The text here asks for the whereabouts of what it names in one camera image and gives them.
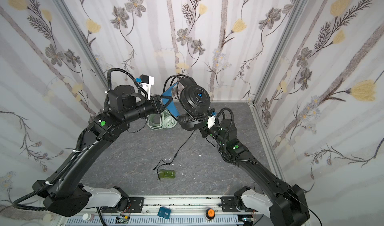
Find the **mint green headphones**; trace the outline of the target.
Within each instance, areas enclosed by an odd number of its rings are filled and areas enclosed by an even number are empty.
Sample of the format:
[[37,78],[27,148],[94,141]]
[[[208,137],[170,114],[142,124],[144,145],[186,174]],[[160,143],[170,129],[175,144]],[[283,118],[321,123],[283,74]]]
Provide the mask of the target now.
[[171,129],[176,125],[177,121],[168,109],[165,109],[161,114],[148,116],[147,126],[152,130]]

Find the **black and blue headphones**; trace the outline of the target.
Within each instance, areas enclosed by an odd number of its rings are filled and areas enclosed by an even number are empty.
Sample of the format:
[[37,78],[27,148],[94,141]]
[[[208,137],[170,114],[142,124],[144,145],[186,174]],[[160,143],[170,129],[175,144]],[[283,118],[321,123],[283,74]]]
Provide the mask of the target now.
[[[177,100],[183,107],[185,114],[180,114],[173,102],[172,89],[183,86],[180,94],[177,94]],[[208,109],[210,107],[210,96],[208,92],[196,81],[185,75],[174,75],[167,78],[163,93],[161,95],[163,108],[167,109],[182,129],[195,131],[205,127],[208,124]]]

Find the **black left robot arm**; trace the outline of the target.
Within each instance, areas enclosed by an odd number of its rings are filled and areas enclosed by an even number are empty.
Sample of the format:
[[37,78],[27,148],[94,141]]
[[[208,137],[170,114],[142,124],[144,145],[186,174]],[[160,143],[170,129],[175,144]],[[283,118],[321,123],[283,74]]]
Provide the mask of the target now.
[[129,197],[120,187],[92,188],[81,180],[98,157],[129,129],[131,122],[162,113],[168,102],[159,95],[138,94],[129,85],[109,90],[104,111],[80,133],[70,156],[49,178],[34,183],[34,194],[43,198],[43,206],[36,210],[65,217],[89,208],[124,210]]

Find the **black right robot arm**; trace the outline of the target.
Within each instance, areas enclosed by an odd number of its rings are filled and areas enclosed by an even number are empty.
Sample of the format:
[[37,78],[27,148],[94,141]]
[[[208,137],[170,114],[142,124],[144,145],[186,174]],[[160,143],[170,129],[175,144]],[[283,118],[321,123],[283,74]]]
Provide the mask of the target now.
[[238,139],[237,128],[230,120],[220,124],[208,121],[200,132],[203,138],[216,141],[225,162],[245,171],[264,191],[263,195],[247,187],[237,191],[241,207],[265,215],[275,226],[301,226],[310,219],[304,190],[284,182],[261,164]]

